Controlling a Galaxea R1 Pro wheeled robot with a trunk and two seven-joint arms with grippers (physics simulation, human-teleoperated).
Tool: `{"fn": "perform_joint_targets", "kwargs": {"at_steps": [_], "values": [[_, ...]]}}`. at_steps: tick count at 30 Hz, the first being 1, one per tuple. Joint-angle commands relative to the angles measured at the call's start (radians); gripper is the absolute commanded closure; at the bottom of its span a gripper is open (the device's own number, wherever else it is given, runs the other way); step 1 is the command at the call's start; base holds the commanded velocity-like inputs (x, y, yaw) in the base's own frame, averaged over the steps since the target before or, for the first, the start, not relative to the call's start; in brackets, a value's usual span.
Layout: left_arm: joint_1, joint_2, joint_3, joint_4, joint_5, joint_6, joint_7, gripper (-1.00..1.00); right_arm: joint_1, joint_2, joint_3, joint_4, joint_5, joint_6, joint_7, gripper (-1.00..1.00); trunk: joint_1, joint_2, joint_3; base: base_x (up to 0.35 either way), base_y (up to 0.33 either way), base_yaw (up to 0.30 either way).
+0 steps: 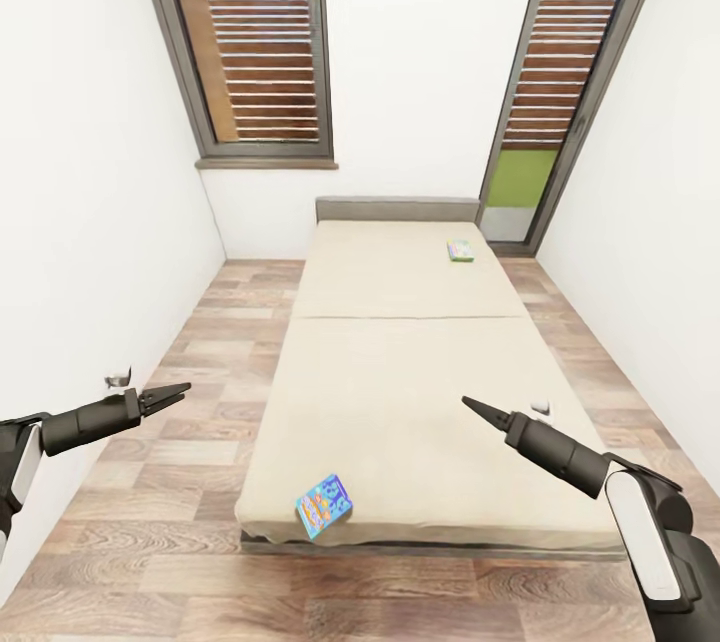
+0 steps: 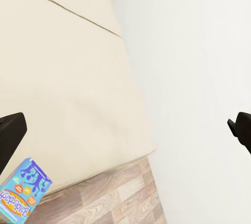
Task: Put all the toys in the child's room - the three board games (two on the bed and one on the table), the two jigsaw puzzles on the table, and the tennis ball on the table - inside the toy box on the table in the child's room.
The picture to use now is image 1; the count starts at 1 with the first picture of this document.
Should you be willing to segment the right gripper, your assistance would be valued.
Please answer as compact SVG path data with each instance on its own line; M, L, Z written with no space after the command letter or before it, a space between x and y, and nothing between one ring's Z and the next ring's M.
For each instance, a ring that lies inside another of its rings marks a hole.
M579 442L554 427L531 419L520 411L512 413L491 407L468 396L461 400L483 419L505 432L505 443L529 461L552 473L556 478L565 477L569 463Z

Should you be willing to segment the board game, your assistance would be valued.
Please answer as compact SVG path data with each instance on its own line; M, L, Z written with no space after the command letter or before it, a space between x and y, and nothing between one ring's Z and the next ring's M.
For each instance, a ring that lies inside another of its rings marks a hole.
M448 252L453 261L473 261L474 256L468 241L449 239Z
M336 520L350 512L354 502L346 494L344 486L336 474L332 474L314 486L312 490L296 500L296 507L311 540L334 524Z

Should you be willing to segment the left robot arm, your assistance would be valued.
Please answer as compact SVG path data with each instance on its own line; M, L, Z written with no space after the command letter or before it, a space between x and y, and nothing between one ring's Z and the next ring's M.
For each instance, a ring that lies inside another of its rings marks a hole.
M185 398L191 382L143 389L126 389L131 365L109 363L104 374L103 400L57 415L39 412L0 421L0 564L12 529L22 511L37 467L45 452L52 458L78 446L141 425L148 417Z

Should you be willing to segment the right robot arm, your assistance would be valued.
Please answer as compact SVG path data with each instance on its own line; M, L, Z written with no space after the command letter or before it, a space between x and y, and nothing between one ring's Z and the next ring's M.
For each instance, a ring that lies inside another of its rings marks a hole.
M468 396L461 402L556 478L593 499L605 487L656 642L720 642L720 564L692 534L693 512L678 483L556 430L552 395L531 395L529 415ZM611 461L620 469L607 475Z

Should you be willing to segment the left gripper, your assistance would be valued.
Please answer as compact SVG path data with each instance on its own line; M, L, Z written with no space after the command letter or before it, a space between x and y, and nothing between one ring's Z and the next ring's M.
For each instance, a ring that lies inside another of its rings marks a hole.
M81 443L86 445L109 435L141 425L141 417L148 417L185 398L184 392L192 388L191 382L143 389L135 387L76 410L76 422Z

